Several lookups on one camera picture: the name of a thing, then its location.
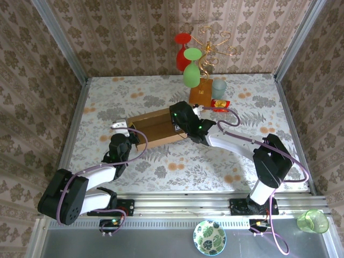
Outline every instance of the gray table surface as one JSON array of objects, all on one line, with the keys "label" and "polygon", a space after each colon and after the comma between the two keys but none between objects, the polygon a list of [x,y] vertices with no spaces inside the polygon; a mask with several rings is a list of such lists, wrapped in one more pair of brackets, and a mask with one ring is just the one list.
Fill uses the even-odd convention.
[{"label": "gray table surface", "polygon": [[[295,219],[275,220],[274,225],[289,245],[288,257],[329,257],[321,234],[300,231]],[[177,229],[121,230],[113,237],[102,237],[98,230],[49,230],[41,258],[206,257],[194,246],[192,233]],[[271,235],[253,236],[248,230],[226,230],[226,235],[226,247],[218,258],[285,257]]]}]

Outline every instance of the translucent blue cup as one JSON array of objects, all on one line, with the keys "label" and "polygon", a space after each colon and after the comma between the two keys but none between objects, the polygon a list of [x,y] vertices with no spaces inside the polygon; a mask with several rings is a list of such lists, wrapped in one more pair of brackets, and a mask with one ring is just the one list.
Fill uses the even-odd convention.
[{"label": "translucent blue cup", "polygon": [[212,84],[211,97],[213,99],[222,99],[227,88],[227,83],[224,80],[214,80]]}]

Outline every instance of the cardboard box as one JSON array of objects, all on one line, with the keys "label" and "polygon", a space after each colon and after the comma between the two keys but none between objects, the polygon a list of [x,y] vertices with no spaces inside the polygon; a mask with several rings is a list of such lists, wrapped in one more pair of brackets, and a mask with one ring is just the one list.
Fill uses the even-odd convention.
[{"label": "cardboard box", "polygon": [[[141,114],[127,119],[128,126],[134,124],[135,128],[147,136],[148,148],[154,148],[171,142],[183,140],[187,137],[184,131],[175,132],[171,121],[169,109]],[[140,143],[137,144],[139,151],[145,147],[145,139],[139,134]]]}]

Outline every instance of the gold wire sculpture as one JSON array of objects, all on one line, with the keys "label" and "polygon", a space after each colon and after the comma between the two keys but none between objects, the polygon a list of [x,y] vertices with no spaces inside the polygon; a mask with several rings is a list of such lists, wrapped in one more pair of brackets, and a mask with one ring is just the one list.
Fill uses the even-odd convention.
[{"label": "gold wire sculpture", "polygon": [[222,31],[220,32],[220,36],[223,38],[226,38],[224,41],[220,42],[219,44],[216,45],[212,45],[211,44],[211,39],[214,35],[214,30],[212,29],[212,27],[210,26],[203,26],[200,28],[200,31],[202,33],[206,33],[206,30],[210,30],[210,37],[209,40],[206,42],[206,44],[203,44],[202,42],[199,42],[195,37],[191,36],[195,42],[197,42],[198,44],[201,45],[201,50],[204,52],[204,54],[202,55],[202,57],[198,60],[198,66],[200,68],[200,70],[202,71],[201,76],[205,78],[205,81],[203,81],[203,83],[201,83],[201,88],[199,90],[199,94],[203,94],[203,84],[205,84],[208,80],[209,80],[209,73],[207,72],[207,70],[205,69],[206,66],[215,66],[219,63],[219,59],[215,58],[215,57],[210,57],[208,58],[209,54],[211,52],[213,53],[217,53],[217,54],[221,54],[221,55],[235,55],[237,53],[237,49],[235,47],[227,47],[227,50],[229,53],[223,53],[223,52],[219,52],[216,51],[214,49],[214,47],[220,46],[224,43],[226,43],[227,41],[229,41],[231,39],[231,33],[229,31]]}]

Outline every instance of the green glass cup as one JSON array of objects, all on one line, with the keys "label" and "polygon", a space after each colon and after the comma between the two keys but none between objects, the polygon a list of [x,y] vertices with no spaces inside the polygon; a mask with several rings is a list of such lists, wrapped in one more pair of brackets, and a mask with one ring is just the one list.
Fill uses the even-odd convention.
[{"label": "green glass cup", "polygon": [[329,223],[321,211],[309,210],[297,219],[297,226],[307,233],[323,234],[328,230]]}]

